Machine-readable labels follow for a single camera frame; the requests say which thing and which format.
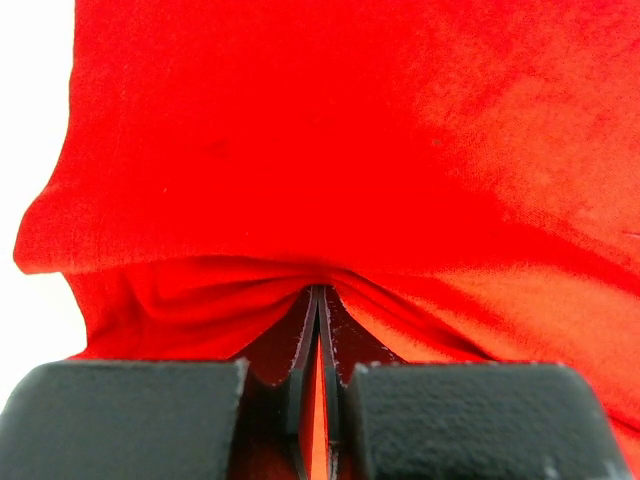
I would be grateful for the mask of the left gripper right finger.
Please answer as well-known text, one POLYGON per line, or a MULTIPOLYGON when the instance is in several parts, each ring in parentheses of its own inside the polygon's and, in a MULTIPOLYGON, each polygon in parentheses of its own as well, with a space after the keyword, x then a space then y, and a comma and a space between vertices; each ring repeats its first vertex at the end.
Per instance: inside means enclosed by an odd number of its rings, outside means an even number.
POLYGON ((628 479, 592 389, 546 363, 410 363, 319 291, 334 479, 628 479))

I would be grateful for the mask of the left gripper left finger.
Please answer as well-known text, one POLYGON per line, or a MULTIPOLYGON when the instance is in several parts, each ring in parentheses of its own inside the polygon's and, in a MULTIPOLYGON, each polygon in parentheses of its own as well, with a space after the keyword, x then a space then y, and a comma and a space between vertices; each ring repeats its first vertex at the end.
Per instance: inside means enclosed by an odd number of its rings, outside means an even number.
POLYGON ((1 414, 5 479, 306 479, 319 291, 225 362, 40 365, 1 414))

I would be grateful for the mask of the red t shirt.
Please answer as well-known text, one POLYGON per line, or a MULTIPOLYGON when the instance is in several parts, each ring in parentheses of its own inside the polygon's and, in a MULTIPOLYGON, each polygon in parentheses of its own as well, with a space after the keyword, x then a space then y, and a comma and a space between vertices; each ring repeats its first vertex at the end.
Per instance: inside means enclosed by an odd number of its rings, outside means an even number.
POLYGON ((225 359, 311 284, 417 362, 578 370, 639 466, 635 1, 79 1, 14 247, 86 359, 225 359))

